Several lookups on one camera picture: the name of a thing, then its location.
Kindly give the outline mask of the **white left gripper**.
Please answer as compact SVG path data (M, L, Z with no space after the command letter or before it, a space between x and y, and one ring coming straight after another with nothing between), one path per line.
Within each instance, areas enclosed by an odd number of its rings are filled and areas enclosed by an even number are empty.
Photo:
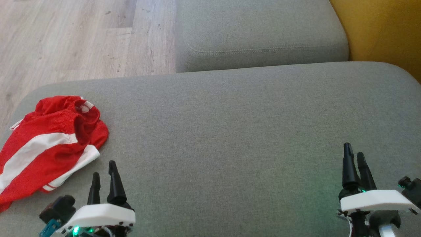
M100 175L93 173L87 205L81 207L56 230L66 237L126 237L136 223L114 160L109 161L110 191L106 204L100 204Z

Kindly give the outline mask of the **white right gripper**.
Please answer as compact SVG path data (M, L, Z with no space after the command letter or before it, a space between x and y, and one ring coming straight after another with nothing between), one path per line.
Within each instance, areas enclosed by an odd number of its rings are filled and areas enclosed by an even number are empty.
M420 199L397 190L377 190L363 152L357 153L357 174L350 143L343 144L342 187L337 215L349 225L349 237L397 237L400 211L420 215Z

